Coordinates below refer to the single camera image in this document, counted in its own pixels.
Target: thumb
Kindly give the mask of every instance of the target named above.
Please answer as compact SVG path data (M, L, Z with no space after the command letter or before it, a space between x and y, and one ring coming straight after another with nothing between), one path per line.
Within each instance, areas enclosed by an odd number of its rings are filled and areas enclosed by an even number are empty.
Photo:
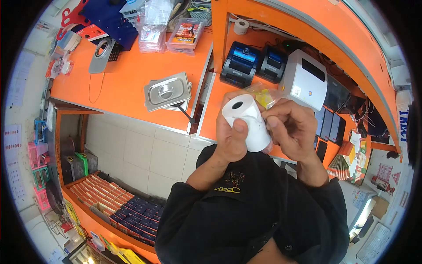
M267 123L273 133L273 137L280 144L287 143L290 140L287 129L284 126L283 122L276 116L269 116L267 118Z
M246 137L248 136L248 125L240 118L233 122L231 143L234 145L244 146Z

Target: smartphone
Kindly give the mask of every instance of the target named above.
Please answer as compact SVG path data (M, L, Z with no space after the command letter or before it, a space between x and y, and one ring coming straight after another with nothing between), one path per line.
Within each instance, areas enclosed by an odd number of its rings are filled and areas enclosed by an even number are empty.
M315 132L315 135L317 135L317 136L321 135L322 122L324 121L324 112L325 112L324 107L322 107L321 110L315 112L315 118L318 121L318 126L317 126L316 132Z
M328 141L330 138L331 123L333 122L333 113L325 109L324 121L322 122L321 136L322 140Z
M333 115L333 122L331 123L331 131L329 140L333 143L337 141L338 126L340 125L340 116L336 113Z
M346 121L340 118L340 124L338 125L337 140L335 143L341 147L343 144L344 130L346 129Z
M318 148L316 149L316 155L319 157L321 162L324 161L325 152L327 151L327 143L319 141Z
M314 140L314 150L317 149L317 144L318 144L318 136L315 136L315 140Z

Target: white tiled floor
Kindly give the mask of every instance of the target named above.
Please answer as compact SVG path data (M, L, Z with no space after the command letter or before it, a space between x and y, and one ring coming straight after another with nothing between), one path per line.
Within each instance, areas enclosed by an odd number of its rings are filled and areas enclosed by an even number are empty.
M186 181L201 150L211 145L195 135L111 114L89 116L86 143L98 157L100 170L163 198L168 197L174 183Z

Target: receipt printer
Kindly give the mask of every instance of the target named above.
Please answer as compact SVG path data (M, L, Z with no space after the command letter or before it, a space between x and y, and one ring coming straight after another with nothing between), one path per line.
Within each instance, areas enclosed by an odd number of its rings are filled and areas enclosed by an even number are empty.
M284 97L317 112L321 110L327 93L327 69L297 49L287 59L278 89L283 91Z
M258 62L257 75L272 83L279 83L286 68L287 54L266 45Z
M223 65L220 80L239 88L251 85L260 53L258 49L240 42L233 42Z

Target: yellow embroidered logo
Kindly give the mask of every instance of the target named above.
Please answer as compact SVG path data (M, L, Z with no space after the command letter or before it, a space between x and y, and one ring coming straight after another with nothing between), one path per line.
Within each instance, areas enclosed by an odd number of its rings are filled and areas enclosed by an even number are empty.
M214 191L220 191L220 192L226 192L226 193L240 193L240 189L237 187L232 187L232 188L220 187L220 188L215 188Z

